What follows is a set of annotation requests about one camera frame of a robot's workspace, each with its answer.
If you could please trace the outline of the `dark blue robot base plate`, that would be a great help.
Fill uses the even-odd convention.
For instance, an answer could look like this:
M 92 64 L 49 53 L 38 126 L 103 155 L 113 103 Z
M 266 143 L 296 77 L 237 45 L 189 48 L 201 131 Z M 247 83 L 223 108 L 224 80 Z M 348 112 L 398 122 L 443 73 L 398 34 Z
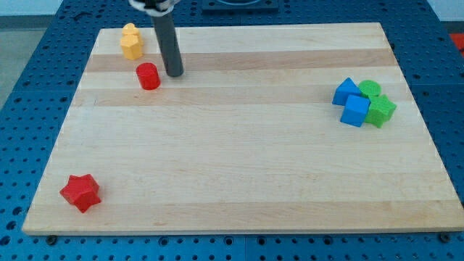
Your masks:
M 278 11 L 279 0 L 201 0 L 203 13 Z

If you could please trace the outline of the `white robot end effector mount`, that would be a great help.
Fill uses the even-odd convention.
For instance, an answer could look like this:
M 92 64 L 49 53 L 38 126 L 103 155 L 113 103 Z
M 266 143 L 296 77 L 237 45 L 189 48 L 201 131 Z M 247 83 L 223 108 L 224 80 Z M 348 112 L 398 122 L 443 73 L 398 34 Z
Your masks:
M 162 17 L 171 13 L 179 0 L 128 0 L 136 10 L 145 12 L 151 17 Z

